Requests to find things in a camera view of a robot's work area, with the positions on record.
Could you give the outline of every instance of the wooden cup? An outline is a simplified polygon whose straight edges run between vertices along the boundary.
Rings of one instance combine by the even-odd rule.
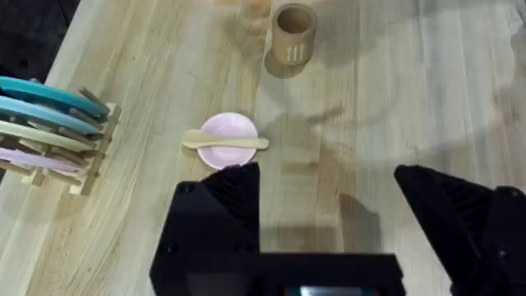
[[[272,19],[272,53],[285,65],[301,65],[311,59],[317,26],[316,13],[309,6],[282,6]]]

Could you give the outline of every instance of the teal plate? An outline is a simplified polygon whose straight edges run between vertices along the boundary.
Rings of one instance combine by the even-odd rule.
[[[31,104],[17,99],[7,98],[0,95],[0,112],[9,115],[23,115],[27,118],[35,118],[46,123],[52,123],[54,126],[68,127],[73,131],[83,135],[98,133],[97,127],[80,119],[71,117],[56,110]]]
[[[64,112],[67,112],[70,107],[74,107],[94,117],[106,114],[104,108],[85,97],[37,82],[0,76],[0,88],[13,98],[30,103],[52,104],[53,107]]]

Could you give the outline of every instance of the butcher block countertop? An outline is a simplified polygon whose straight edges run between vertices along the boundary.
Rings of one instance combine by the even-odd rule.
[[[302,2],[315,52],[291,70],[268,54],[284,1],[82,0],[46,84],[85,86],[122,116],[89,196],[6,174],[0,294],[153,295],[174,188],[212,172],[181,135],[234,111],[270,139],[256,157],[263,251],[394,253],[408,295],[448,295],[393,172],[526,188],[524,4]]]

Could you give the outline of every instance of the wooden utensil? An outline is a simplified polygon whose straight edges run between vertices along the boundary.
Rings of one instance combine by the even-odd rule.
[[[216,136],[201,130],[189,130],[182,135],[182,144],[192,149],[207,146],[228,146],[264,150],[269,147],[269,140],[264,138]]]

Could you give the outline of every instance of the pink bowl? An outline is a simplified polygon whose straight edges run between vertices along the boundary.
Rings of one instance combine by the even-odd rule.
[[[257,137],[254,123],[238,113],[219,113],[201,127],[203,132],[221,136]],[[246,164],[256,154],[256,149],[211,146],[197,150],[201,159],[214,169]]]

